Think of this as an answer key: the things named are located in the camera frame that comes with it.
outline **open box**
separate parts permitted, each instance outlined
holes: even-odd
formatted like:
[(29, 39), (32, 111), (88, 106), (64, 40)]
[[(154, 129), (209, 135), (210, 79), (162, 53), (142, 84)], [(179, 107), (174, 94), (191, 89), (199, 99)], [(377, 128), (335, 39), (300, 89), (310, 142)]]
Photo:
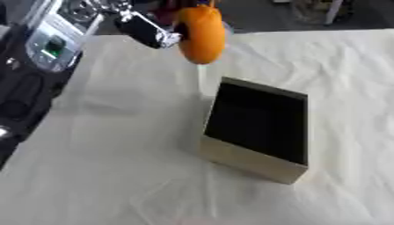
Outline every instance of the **open box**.
[(294, 183), (308, 169), (308, 97), (224, 77), (201, 153), (213, 162)]

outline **white tablecloth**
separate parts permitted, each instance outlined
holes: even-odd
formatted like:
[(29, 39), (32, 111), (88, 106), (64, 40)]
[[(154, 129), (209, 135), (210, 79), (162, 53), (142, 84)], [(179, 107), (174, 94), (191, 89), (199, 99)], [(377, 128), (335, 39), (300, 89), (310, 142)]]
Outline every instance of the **white tablecloth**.
[[(220, 76), (310, 97), (295, 185), (197, 154)], [(0, 173), (0, 224), (394, 222), (394, 31), (256, 33), (189, 64), (177, 48), (95, 37), (68, 89)]]

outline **white fabric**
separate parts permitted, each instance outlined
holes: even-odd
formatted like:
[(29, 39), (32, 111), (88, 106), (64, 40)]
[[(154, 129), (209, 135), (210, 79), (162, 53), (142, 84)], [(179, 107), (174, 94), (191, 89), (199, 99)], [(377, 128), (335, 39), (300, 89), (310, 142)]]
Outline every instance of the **white fabric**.
[[(394, 222), (394, 32), (257, 33), (189, 64), (128, 37), (88, 43), (54, 110), (0, 173), (0, 224)], [(310, 170), (295, 185), (200, 159), (220, 76), (310, 97)]]

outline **box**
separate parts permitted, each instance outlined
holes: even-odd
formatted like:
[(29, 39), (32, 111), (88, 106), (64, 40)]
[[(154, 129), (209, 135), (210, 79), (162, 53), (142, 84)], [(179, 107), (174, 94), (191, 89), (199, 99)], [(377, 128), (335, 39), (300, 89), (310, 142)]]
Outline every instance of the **box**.
[(308, 97), (224, 77), (200, 151), (210, 161), (293, 184), (308, 169)]

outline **floor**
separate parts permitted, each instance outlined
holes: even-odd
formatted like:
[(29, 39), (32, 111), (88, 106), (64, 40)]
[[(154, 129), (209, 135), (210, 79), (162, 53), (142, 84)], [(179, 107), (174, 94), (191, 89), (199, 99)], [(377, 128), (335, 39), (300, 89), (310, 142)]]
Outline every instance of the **floor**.
[[(9, 21), (18, 21), (37, 0), (0, 1), (7, 6)], [(240, 2), (222, 0), (218, 4), (223, 20), (237, 33), (394, 28), (394, 0), (355, 0), (353, 17), (347, 22), (329, 26), (297, 22), (289, 4), (274, 4), (272, 0)]]

